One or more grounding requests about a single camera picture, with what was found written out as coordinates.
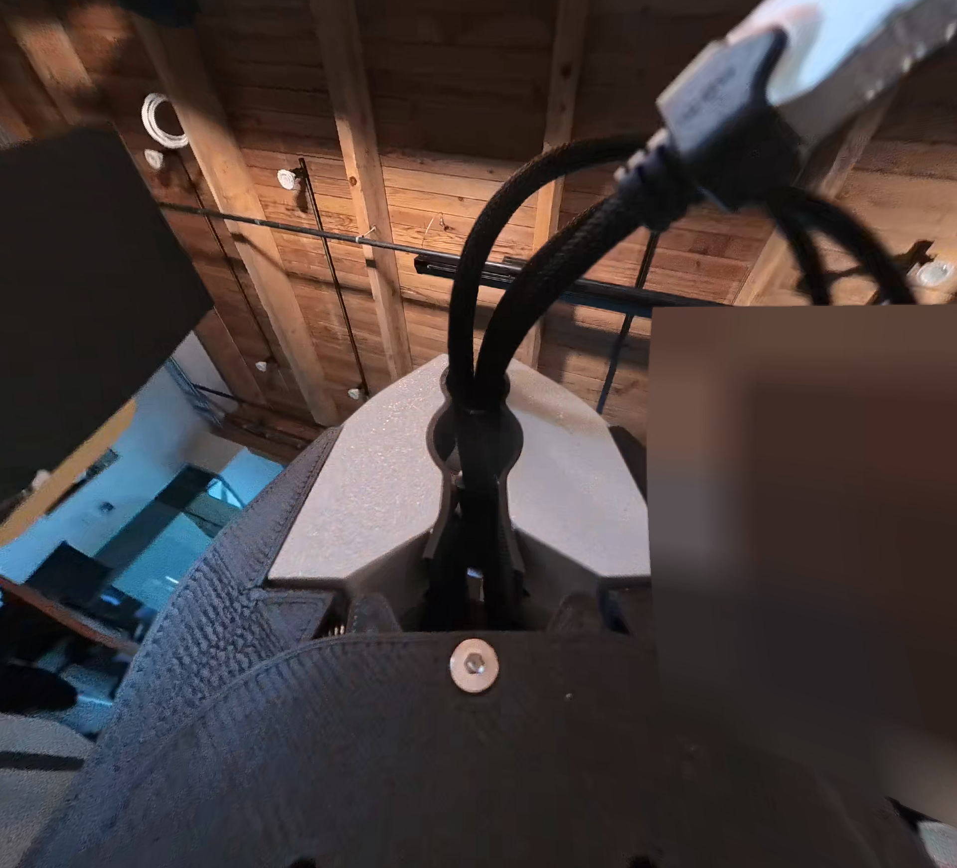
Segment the black board with wooden rim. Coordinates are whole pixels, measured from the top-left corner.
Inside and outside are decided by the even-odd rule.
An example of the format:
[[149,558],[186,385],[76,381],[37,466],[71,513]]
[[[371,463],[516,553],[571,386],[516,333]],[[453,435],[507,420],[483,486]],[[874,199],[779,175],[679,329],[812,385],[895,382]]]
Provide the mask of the black board with wooden rim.
[[113,130],[1,152],[2,546],[129,427],[213,303]]

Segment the long wooden office desk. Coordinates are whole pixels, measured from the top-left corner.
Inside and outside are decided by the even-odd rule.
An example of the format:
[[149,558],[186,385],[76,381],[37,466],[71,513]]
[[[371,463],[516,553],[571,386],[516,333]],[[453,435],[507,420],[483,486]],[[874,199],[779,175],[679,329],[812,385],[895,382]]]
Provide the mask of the long wooden office desk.
[[10,596],[93,643],[131,659],[138,653],[139,646],[133,639],[113,632],[108,626],[97,622],[82,612],[72,610],[46,598],[33,587],[16,583],[2,575],[1,589],[4,599]]

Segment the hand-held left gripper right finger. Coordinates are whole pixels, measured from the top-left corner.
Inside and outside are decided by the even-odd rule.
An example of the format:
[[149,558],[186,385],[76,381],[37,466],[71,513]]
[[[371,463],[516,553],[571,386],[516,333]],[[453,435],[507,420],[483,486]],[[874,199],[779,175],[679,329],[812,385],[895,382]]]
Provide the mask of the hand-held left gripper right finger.
[[521,431],[505,482],[522,613],[546,625],[568,596],[595,600],[604,589],[650,583],[648,508],[602,416],[524,363],[507,375]]

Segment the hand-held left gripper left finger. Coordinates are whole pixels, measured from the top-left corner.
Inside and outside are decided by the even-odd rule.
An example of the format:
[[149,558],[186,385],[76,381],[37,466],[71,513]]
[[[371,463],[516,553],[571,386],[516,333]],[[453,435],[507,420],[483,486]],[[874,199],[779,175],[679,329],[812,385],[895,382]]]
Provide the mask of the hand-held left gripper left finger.
[[445,404],[442,353],[373,396],[341,425],[267,576],[268,587],[372,594],[405,630],[426,630],[426,542],[443,473],[427,431]]

